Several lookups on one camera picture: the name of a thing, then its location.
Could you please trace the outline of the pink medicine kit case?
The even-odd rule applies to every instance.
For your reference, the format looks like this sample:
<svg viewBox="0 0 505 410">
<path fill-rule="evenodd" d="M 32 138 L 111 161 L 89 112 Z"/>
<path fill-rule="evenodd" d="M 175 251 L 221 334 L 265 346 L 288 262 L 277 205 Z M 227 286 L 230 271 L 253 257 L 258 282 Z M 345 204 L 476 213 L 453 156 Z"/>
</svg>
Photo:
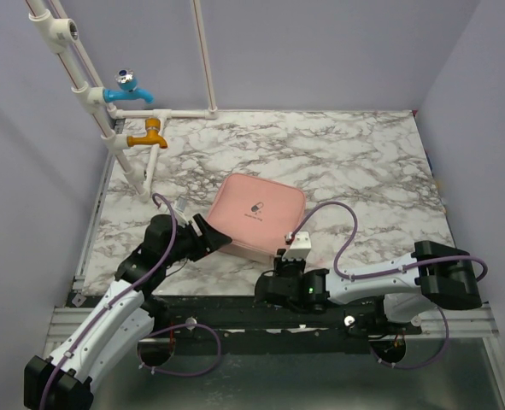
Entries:
<svg viewBox="0 0 505 410">
<path fill-rule="evenodd" d="M 222 252 L 270 264 L 285 246 L 285 235 L 302 221 L 306 202 L 296 187 L 233 173 L 223 181 L 206 221 L 232 239 Z"/>
</svg>

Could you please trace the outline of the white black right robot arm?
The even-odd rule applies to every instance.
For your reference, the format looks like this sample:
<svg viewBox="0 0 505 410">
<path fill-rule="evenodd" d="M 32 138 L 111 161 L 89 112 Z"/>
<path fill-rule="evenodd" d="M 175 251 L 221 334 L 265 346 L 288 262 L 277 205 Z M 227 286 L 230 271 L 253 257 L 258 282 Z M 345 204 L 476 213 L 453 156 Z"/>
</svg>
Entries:
<svg viewBox="0 0 505 410">
<path fill-rule="evenodd" d="M 273 269 L 257 279 L 257 301 L 300 313 L 324 313 L 378 299 L 391 323 L 408 323 L 434 308 L 465 311 L 482 305 L 478 282 L 483 275 L 473 268 L 482 260 L 462 249 L 419 241 L 413 252 L 396 259 L 341 272 L 308 270 L 304 259 L 290 257 L 293 251 L 280 250 Z"/>
</svg>

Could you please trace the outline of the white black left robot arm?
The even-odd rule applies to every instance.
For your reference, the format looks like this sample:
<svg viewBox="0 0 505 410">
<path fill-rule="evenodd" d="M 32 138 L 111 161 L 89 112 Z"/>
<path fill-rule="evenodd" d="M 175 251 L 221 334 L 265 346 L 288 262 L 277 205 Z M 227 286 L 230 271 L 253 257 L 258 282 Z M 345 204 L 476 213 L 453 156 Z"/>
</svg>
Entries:
<svg viewBox="0 0 505 410">
<path fill-rule="evenodd" d="M 199 261 L 231 243 L 201 215 L 179 225 L 173 216 L 151 219 L 144 240 L 121 262 L 115 280 L 73 334 L 45 359 L 35 355 L 24 370 L 28 409 L 88 409 L 103 377 L 138 342 L 172 336 L 167 305 L 152 292 L 178 261 Z"/>
</svg>

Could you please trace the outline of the yellow water tap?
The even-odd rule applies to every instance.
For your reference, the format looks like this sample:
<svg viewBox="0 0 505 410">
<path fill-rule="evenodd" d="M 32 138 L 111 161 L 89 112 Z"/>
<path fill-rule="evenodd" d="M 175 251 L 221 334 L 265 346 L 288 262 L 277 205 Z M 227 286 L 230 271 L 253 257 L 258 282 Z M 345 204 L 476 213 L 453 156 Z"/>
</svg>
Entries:
<svg viewBox="0 0 505 410">
<path fill-rule="evenodd" d="M 161 149 L 168 147 L 166 139 L 161 134 L 161 121 L 157 118 L 148 118 L 144 121 L 146 134 L 144 137 L 128 136 L 126 143 L 129 148 L 137 145 L 158 145 Z"/>
</svg>

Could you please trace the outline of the blue water tap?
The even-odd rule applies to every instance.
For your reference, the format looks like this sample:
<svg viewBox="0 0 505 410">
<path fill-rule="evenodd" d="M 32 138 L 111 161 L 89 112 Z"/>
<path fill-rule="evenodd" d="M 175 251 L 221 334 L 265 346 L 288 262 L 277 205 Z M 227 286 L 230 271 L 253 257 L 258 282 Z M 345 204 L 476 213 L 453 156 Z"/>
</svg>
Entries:
<svg viewBox="0 0 505 410">
<path fill-rule="evenodd" d="M 103 100 L 106 103 L 144 100 L 146 103 L 151 104 L 155 101 L 150 92 L 138 86 L 138 79 L 131 69 L 123 68 L 119 70 L 115 75 L 115 81 L 119 86 L 118 90 L 103 90 Z"/>
</svg>

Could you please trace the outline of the aluminium profile rail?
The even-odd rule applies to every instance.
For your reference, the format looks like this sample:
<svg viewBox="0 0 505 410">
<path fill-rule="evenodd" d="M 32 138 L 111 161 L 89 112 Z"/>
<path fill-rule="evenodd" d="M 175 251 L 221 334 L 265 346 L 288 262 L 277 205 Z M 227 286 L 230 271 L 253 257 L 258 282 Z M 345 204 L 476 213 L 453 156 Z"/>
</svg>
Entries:
<svg viewBox="0 0 505 410">
<path fill-rule="evenodd" d="M 87 307 L 57 307 L 51 316 L 46 341 L 48 343 L 64 342 L 91 312 L 92 308 Z"/>
</svg>

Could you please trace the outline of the white pvc pipe frame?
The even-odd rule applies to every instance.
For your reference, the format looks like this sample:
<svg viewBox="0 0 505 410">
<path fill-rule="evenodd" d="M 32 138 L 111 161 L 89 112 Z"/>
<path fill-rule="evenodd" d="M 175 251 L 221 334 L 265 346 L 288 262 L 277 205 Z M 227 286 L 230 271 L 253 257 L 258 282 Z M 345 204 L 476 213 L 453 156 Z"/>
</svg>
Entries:
<svg viewBox="0 0 505 410">
<path fill-rule="evenodd" d="M 145 202 L 150 198 L 153 176 L 160 149 L 167 147 L 163 127 L 170 119 L 205 119 L 218 117 L 214 85 L 208 58 L 208 46 L 204 31 L 202 5 L 191 2 L 197 42 L 207 88 L 208 107 L 204 110 L 174 110 L 154 108 L 125 110 L 116 107 L 118 101 L 137 101 L 152 104 L 151 93 L 142 89 L 134 72 L 121 69 L 116 74 L 117 90 L 109 90 L 94 68 L 93 63 L 79 39 L 79 30 L 74 20 L 68 18 L 58 1 L 27 1 L 29 21 L 36 27 L 41 38 L 57 57 L 71 83 L 71 91 L 84 111 L 96 122 L 101 139 L 109 153 L 119 163 L 126 182 L 138 198 Z M 110 120 L 141 118 L 145 120 L 144 137 L 126 136 L 115 131 Z"/>
</svg>

